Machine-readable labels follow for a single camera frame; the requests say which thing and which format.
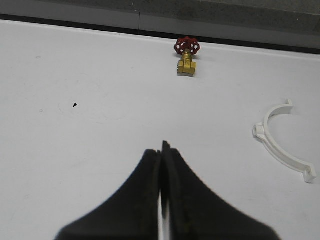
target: red handwheel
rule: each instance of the red handwheel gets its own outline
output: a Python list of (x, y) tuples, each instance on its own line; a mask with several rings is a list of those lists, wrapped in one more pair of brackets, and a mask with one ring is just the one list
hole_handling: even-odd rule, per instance
[(174, 50), (177, 54), (182, 55), (186, 49), (190, 50), (191, 55), (195, 55), (200, 50), (198, 40), (188, 36), (179, 38), (174, 45)]

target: brass valve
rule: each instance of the brass valve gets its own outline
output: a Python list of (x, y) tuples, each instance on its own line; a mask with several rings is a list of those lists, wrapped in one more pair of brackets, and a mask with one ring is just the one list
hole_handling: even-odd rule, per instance
[(192, 55), (195, 55), (200, 50), (200, 45), (197, 39), (179, 38), (174, 45), (175, 51), (182, 55), (181, 60), (178, 62), (178, 73), (195, 74), (197, 63), (192, 61)]

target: white tabletop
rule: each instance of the white tabletop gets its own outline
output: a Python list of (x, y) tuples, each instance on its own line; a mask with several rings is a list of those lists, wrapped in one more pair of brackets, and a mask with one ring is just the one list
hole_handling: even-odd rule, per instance
[(53, 239), (162, 140), (225, 201), (283, 240), (319, 240), (320, 177), (274, 159), (275, 140), (320, 170), (320, 56), (200, 43), (178, 76), (175, 40), (0, 21), (0, 238)]

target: brass fitting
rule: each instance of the brass fitting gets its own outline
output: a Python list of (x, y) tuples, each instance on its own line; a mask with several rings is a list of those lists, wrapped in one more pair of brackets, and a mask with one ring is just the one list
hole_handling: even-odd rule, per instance
[(178, 62), (178, 74), (195, 74), (197, 63), (192, 61), (192, 55), (189, 49), (182, 53), (181, 60)]

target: white plastic bracket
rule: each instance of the white plastic bracket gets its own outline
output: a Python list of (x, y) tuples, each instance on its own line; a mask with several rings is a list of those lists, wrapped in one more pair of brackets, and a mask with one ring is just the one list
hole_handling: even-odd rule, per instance
[(303, 173), (304, 181), (306, 183), (310, 183), (317, 177), (314, 165), (312, 163), (302, 161), (282, 149), (271, 136), (268, 127), (269, 118), (274, 115), (290, 114), (290, 110), (293, 107), (294, 106), (290, 99), (286, 100), (286, 104), (274, 106), (267, 112), (263, 122), (254, 125), (252, 133), (262, 141), (265, 148), (275, 159), (286, 165), (288, 168)]

